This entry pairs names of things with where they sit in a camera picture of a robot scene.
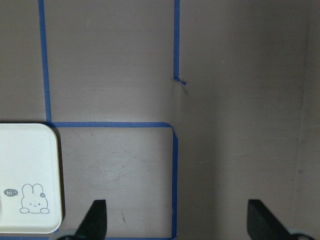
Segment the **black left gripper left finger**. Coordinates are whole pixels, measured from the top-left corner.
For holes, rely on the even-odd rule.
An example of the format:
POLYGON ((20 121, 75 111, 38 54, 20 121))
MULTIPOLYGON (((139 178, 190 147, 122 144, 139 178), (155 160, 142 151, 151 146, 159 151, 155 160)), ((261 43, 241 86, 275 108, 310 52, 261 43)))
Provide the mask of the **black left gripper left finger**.
POLYGON ((76 240, 104 240, 107 234, 106 200, 94 200, 74 234, 76 240))

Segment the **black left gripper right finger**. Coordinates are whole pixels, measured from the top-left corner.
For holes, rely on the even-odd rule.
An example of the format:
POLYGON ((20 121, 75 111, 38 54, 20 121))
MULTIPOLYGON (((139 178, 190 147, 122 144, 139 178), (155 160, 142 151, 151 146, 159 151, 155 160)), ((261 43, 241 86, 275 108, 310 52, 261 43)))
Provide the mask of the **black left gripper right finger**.
POLYGON ((247 204, 247 233, 251 240, 290 240, 291 235, 259 199, 247 204))

